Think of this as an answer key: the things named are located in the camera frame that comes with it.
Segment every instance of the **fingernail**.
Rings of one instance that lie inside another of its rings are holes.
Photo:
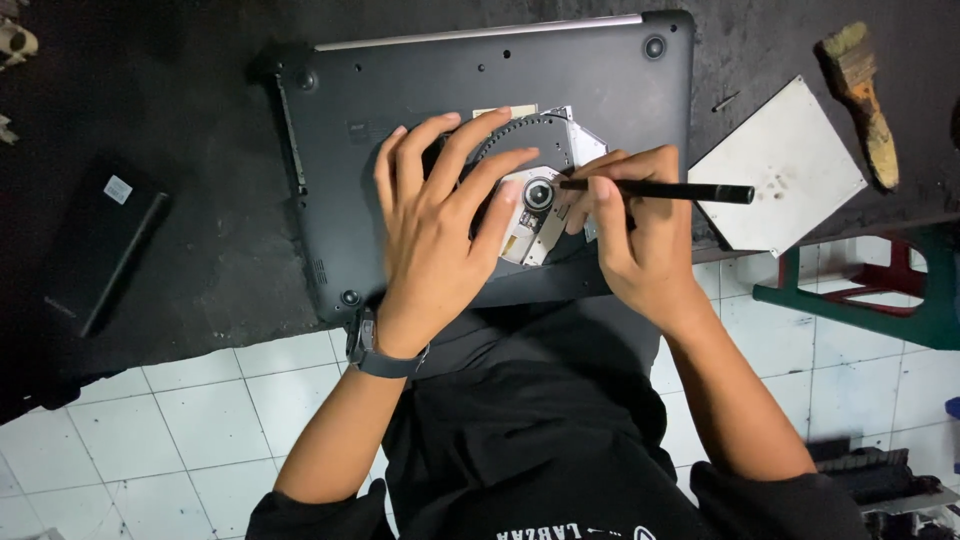
[[[607,199],[610,199],[610,185],[600,180],[600,177],[591,176],[588,178],[588,183],[590,187],[590,193],[593,193],[593,196],[596,197],[598,201],[606,201]]]
[[[503,200],[513,204],[520,198],[520,191],[523,189],[523,182],[518,179],[509,180],[500,183],[499,190],[503,192]]]

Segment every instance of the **table surface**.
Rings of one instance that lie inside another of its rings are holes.
[[[34,2],[21,23],[39,37],[40,54],[0,74],[0,112],[22,137],[0,148],[0,380],[25,387],[321,327],[268,97],[245,76],[268,43],[664,8],[690,11],[698,27],[691,163],[800,74],[866,171],[850,116],[829,96],[812,52],[862,19],[876,40],[877,94],[896,137],[901,186],[894,195],[864,190],[805,241],[957,217],[960,157],[949,132],[960,96],[960,11],[952,0]],[[101,148],[170,185],[177,201],[107,329],[86,341],[43,339],[24,329],[24,291],[73,184]],[[693,231],[697,260],[730,255],[699,212]]]

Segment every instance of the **wooden brush handle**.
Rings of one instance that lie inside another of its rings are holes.
[[[880,111],[880,103],[876,100],[873,79],[851,86],[850,98],[856,107],[853,111],[853,119],[860,133],[870,168],[884,187],[894,189],[900,183],[897,150],[894,148],[894,136],[887,126],[887,119]]]

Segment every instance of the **black laptop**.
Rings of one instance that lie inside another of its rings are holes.
[[[344,323],[384,286],[383,219],[372,169],[380,143],[401,124],[410,128],[452,110],[469,119],[509,105],[518,125],[532,126],[525,134],[554,129],[548,117],[569,124],[556,149],[549,137],[550,148],[541,148],[551,163],[532,166],[564,172],[565,162],[568,172],[581,164],[573,158],[590,153],[587,139],[579,139],[580,150],[576,140],[588,134],[592,152],[601,154],[675,144],[685,174],[694,32],[687,12],[646,12],[288,53],[276,85],[306,274],[320,317]],[[540,264],[501,259],[472,306],[608,292],[595,242],[563,233]]]

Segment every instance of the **black smartwatch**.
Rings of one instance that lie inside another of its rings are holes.
[[[353,322],[347,328],[347,358],[358,370],[385,379],[403,379],[417,373],[430,344],[413,358],[392,358],[373,349],[376,317],[369,307],[357,309]]]

